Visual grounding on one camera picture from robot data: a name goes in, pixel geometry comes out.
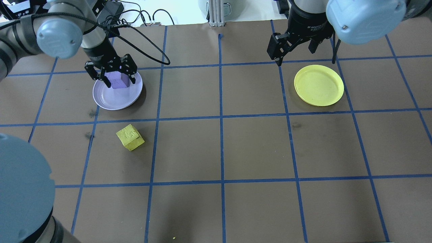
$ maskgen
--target purple block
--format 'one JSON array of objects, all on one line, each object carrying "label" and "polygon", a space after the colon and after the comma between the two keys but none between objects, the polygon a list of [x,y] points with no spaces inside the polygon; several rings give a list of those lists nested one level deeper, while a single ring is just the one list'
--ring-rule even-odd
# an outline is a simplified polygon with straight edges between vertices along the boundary
[{"label": "purple block", "polygon": [[111,88],[123,89],[129,87],[129,77],[119,71],[105,73],[105,76],[111,82]]}]

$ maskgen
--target white wall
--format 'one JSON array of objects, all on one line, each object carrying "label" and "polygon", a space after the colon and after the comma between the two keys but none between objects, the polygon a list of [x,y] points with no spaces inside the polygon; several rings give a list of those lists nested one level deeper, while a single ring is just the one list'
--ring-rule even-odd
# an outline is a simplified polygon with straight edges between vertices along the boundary
[{"label": "white wall", "polygon": [[[167,10],[177,25],[198,24],[205,23],[207,20],[198,7],[198,1],[205,0],[125,0],[128,2],[135,2],[141,5],[143,10],[153,15],[157,9]],[[285,16],[278,14],[276,2],[273,0],[236,0],[245,1],[246,8],[242,11],[241,15],[230,21],[253,21],[253,20],[270,20],[270,19],[284,19]],[[134,4],[124,3],[125,10],[138,9]],[[127,21],[133,21],[138,13],[126,13],[122,16]],[[159,11],[155,15],[155,21],[161,22],[163,25],[171,25],[171,20],[168,15]],[[138,20],[133,26],[140,26],[141,20]]]}]

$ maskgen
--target yellow block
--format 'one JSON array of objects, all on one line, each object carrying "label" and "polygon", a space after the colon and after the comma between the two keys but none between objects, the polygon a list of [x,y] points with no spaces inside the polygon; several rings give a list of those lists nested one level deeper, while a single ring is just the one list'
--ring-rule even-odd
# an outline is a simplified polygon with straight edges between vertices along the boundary
[{"label": "yellow block", "polygon": [[132,124],[127,125],[125,128],[116,132],[117,137],[120,139],[123,146],[129,151],[136,149],[138,146],[144,143],[143,137]]}]

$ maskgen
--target yellow plate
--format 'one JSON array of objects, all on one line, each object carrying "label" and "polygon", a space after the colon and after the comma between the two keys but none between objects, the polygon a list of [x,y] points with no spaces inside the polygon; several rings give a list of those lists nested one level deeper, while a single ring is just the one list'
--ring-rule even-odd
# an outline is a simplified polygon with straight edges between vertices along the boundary
[{"label": "yellow plate", "polygon": [[332,69],[321,65],[306,66],[295,75],[295,91],[306,103],[329,106],[342,98],[343,82]]}]

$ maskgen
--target foam cube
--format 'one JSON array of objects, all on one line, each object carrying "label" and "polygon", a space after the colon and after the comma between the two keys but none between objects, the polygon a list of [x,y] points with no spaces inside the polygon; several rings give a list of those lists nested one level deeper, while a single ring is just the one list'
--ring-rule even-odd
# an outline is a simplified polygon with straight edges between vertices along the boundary
[{"label": "foam cube", "polygon": [[143,137],[141,137],[138,130],[132,124],[127,125],[116,134],[123,146],[129,149],[129,151],[136,149],[144,143]]},{"label": "foam cube", "polygon": [[111,88],[113,89],[123,89],[129,87],[129,77],[118,71],[107,72],[105,76],[111,82]]}]

